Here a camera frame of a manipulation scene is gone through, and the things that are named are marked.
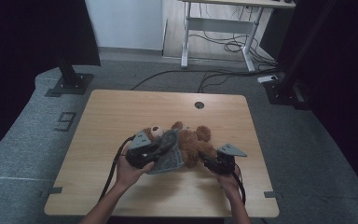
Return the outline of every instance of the desk leg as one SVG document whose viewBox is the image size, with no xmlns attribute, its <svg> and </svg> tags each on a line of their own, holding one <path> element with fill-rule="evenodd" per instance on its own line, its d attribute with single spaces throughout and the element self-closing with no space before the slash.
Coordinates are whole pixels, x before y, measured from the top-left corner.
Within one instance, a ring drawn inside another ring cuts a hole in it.
<svg viewBox="0 0 358 224">
<path fill-rule="evenodd" d="M 253 42 L 253 39 L 255 38 L 255 32 L 257 30 L 257 27 L 258 27 L 258 23 L 260 22 L 260 18 L 261 18 L 261 14 L 263 13 L 263 9 L 262 7 L 260 7 L 258 9 L 258 13 L 257 13 L 257 18 L 255 19 L 255 23 L 252 27 L 252 31 L 248 37 L 248 40 L 246 41 L 246 45 L 245 45 L 245 48 L 242 49 L 242 54 L 243 54 L 243 57 L 245 58 L 245 61 L 246 61 L 246 65 L 248 66 L 248 70 L 249 72 L 254 72 L 255 71 L 255 67 L 253 65 L 253 62 L 252 62 L 252 55 L 250 53 L 250 49 L 251 49 L 251 46 L 252 46 L 252 42 Z"/>
<path fill-rule="evenodd" d="M 190 9 L 191 3 L 188 3 L 187 11 L 186 11 L 186 20 L 185 20 L 185 42 L 182 46 L 182 68 L 187 68 L 187 59 L 188 59 L 188 24 L 190 23 Z"/>
</svg>

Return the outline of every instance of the human hand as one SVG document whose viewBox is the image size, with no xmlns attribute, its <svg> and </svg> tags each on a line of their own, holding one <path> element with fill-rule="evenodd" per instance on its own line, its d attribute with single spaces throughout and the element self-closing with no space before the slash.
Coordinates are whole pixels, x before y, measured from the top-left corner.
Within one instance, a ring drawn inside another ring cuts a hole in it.
<svg viewBox="0 0 358 224">
<path fill-rule="evenodd" d="M 219 182 L 220 187 L 225 192 L 226 196 L 231 199 L 233 197 L 240 196 L 239 192 L 239 186 L 237 183 L 237 180 L 235 180 L 234 176 L 232 174 L 229 175 L 219 175 L 215 172 L 212 172 L 214 175 L 216 175 L 217 182 Z M 240 169 L 236 166 L 235 167 L 235 174 L 237 176 L 240 176 Z"/>
<path fill-rule="evenodd" d="M 153 161 L 149 162 L 143 169 L 131 166 L 125 157 L 127 150 L 128 146 L 124 147 L 122 155 L 118 158 L 115 183 L 115 185 L 119 185 L 124 189 L 128 189 L 135 184 L 142 174 L 149 172 L 154 166 Z"/>
</svg>

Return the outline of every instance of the black curtain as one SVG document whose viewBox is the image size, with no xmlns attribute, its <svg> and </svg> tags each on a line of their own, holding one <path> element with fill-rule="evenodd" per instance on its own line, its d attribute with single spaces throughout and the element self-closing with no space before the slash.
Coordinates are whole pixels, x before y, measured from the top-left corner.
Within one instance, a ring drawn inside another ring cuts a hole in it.
<svg viewBox="0 0 358 224">
<path fill-rule="evenodd" d="M 101 65 L 84 0 L 0 0 L 0 140 L 28 103 L 34 78 L 69 64 Z"/>
<path fill-rule="evenodd" d="M 298 49 L 303 49 L 304 40 L 314 35 L 295 69 L 287 70 L 307 84 L 310 108 L 358 175 L 358 0 L 301 1 L 301 4 L 279 60 L 283 67 L 294 66 Z M 310 11 L 318 14 L 329 5 L 332 7 L 324 20 L 319 20 L 319 16 L 302 16 Z M 310 34 L 316 24 L 320 29 Z"/>
</svg>

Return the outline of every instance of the white wall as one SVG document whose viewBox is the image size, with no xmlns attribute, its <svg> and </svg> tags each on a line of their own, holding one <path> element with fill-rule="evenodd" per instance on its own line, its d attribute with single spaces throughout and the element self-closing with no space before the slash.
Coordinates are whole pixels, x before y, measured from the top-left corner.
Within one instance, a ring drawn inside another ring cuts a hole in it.
<svg viewBox="0 0 358 224">
<path fill-rule="evenodd" d="M 162 50 L 162 1 L 86 0 L 98 47 Z"/>
</svg>

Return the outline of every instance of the stuffed toy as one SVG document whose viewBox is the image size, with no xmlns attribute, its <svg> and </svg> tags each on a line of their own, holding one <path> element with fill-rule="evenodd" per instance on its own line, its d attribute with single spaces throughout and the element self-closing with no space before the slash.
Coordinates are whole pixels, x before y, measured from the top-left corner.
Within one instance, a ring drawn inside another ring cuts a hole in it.
<svg viewBox="0 0 358 224">
<path fill-rule="evenodd" d="M 186 167 L 192 168 L 197 165 L 200 160 L 199 152 L 203 152 L 211 158 L 217 156 L 216 150 L 208 143 L 211 140 L 211 130 L 208 127 L 201 125 L 193 132 L 185 127 L 181 121 L 177 121 L 171 129 L 177 129 L 179 132 L 178 145 Z M 164 130 L 159 126 L 145 128 L 144 132 L 151 141 L 164 134 Z"/>
</svg>

